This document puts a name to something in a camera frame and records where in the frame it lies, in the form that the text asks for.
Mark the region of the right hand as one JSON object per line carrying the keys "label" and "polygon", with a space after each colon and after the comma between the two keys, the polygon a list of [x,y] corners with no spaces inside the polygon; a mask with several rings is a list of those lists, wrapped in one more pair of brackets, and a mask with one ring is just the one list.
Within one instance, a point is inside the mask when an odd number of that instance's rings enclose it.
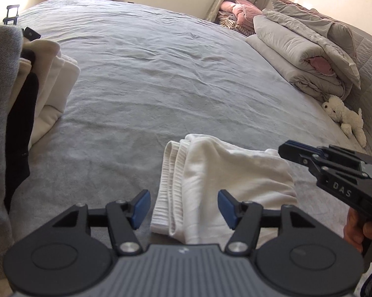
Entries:
{"label": "right hand", "polygon": [[372,240],[372,221],[362,220],[362,215],[353,208],[349,208],[346,225],[344,226],[344,239],[362,252],[362,242]]}

